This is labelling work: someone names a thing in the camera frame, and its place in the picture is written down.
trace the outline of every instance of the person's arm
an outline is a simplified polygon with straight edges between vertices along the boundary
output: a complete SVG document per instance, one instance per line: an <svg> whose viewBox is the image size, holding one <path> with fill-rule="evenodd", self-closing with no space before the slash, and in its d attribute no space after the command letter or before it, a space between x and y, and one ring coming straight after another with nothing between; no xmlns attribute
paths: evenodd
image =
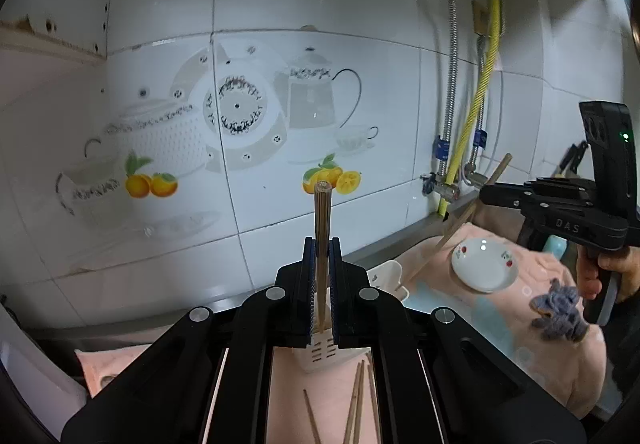
<svg viewBox="0 0 640 444"><path fill-rule="evenodd" d="M602 331L607 356L614 366L613 379L626 395L640 376L640 249L625 247L615 253L601 253L596 265L587 257L586 249L578 247L577 285L584 299L594 299L602 290L598 266L622 275L616 305Z"/></svg>

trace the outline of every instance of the blue cloth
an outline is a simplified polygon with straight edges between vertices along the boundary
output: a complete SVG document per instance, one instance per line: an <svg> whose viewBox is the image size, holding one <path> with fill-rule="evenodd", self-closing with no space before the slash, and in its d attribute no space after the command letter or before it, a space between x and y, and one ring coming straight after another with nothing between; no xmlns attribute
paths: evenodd
<svg viewBox="0 0 640 444"><path fill-rule="evenodd" d="M554 278L548 293L536 296L529 302L529 306L540 314L531 325L543 329L542 339L566 337L569 341L582 341L589 325L576 308L579 299L580 295L575 287L560 285L558 278Z"/></svg>

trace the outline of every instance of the pink cloth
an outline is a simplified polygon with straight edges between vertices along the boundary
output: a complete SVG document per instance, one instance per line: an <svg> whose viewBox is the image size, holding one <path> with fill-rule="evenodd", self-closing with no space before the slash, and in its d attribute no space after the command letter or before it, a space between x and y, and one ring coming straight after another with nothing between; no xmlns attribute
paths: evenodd
<svg viewBox="0 0 640 444"><path fill-rule="evenodd" d="M502 242L513 253L518 263L518 278L507 289L492 294L478 293L463 284L453 272L450 263L453 249L461 241L475 237ZM430 259L439 239L423 241L398 257L396 260L402 265L403 274L422 267ZM531 326L531 321L538 314L530 309L529 301L534 296L548 293L552 278L558 278L562 285L575 285L569 270L553 255L529 251L482 228L465 224L442 250L431 257L428 268L409 283L407 287L412 296L407 306L422 310L421 298L429 297L434 301L449 299L451 305L448 307L461 311L460 315L489 341L498 338L504 343L496 346L502 347L500 350L533 380L581 418L596 404L604 383L607 362L604 337L600 327L591 325L580 343L572 343L564 338L555 341L541 339L542 331ZM486 322L482 309L491 307L487 300L504 320L500 320L505 328L501 328L499 334L494 333L492 326L485 326L484 329L477 326L480 322ZM582 312L581 302L578 309Z"/></svg>
<svg viewBox="0 0 640 444"><path fill-rule="evenodd" d="M82 366L86 387L91 397L98 395L98 392L107 386L111 379L127 368L147 348L149 345L136 345L100 352L76 350L76 356Z"/></svg>

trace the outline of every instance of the chopstick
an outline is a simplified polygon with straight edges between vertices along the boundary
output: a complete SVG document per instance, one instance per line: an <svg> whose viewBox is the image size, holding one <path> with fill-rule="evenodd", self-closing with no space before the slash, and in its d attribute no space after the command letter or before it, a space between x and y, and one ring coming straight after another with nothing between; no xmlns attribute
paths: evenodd
<svg viewBox="0 0 640 444"><path fill-rule="evenodd" d="M306 390L302 390L302 393L305 394L306 412L309 414L309 422L311 423L311 433L314 434L314 442L316 444L322 444L320 434L318 433L318 426L316 426L314 411L311 408L311 401L309 401L309 394L306 393Z"/></svg>
<svg viewBox="0 0 640 444"><path fill-rule="evenodd" d="M507 168L508 164L511 162L511 158L512 156L510 153L507 153L502 158L502 160L500 161L500 164L495 168L494 172L491 174L491 177L489 177L486 184L489 184L489 185L495 184L495 182L498 179L500 179L500 176L502 175L504 170ZM435 255L439 250L441 250L444 247L444 244L449 242L449 240L451 240L451 237L456 233L456 231L458 231L462 227L462 225L476 212L476 208L478 207L479 202L480 202L479 198L476 198L471 202L471 204L465 209L463 214L460 215L460 218L458 218L451 225L451 227L446 231L446 233L438 242L438 244L436 244L435 248L431 252L431 256ZM427 265L429 265L429 260L427 260L422 267L416 269L408 277L404 278L399 283L399 285L396 287L395 290L397 291L398 289L400 289L400 287L402 287L403 285L413 280L417 275L419 275L425 269L425 267L427 267Z"/></svg>
<svg viewBox="0 0 640 444"><path fill-rule="evenodd" d="M367 365L367 372L369 373L369 389L371 392L371 408L373 409L373 421L376 424L376 441L380 443L380 414L378 413L378 397L376 396L376 386L373 379L373 368L370 364Z"/></svg>
<svg viewBox="0 0 640 444"><path fill-rule="evenodd" d="M316 212L316 294L318 294L318 331L325 330L326 280L329 271L329 225L331 218L331 184L321 180L314 189Z"/></svg>
<svg viewBox="0 0 640 444"><path fill-rule="evenodd" d="M356 421L353 427L353 444L360 442L360 424L362 423L362 397L364 395L364 361L360 362L358 378L358 399L356 401Z"/></svg>
<svg viewBox="0 0 640 444"><path fill-rule="evenodd" d="M344 428L344 439L342 444L349 444L351 437L351 426L353 425L353 415L355 413L356 403L358 399L358 384L360 381L360 369L364 366L364 361L358 363L356 368L356 376L353 379L353 391L351 392L351 402L349 403L349 414L347 415L347 426Z"/></svg>

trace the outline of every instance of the decorative tile mural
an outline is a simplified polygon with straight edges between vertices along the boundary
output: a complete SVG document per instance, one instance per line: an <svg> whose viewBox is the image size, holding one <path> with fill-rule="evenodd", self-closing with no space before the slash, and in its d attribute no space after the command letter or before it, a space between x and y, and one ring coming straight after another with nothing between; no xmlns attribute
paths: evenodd
<svg viewBox="0 0 640 444"><path fill-rule="evenodd" d="M408 182L418 49L336 34L214 36L216 98L242 233Z"/></svg>
<svg viewBox="0 0 640 444"><path fill-rule="evenodd" d="M203 35L115 54L2 114L18 207L54 276L237 233L212 82Z"/></svg>

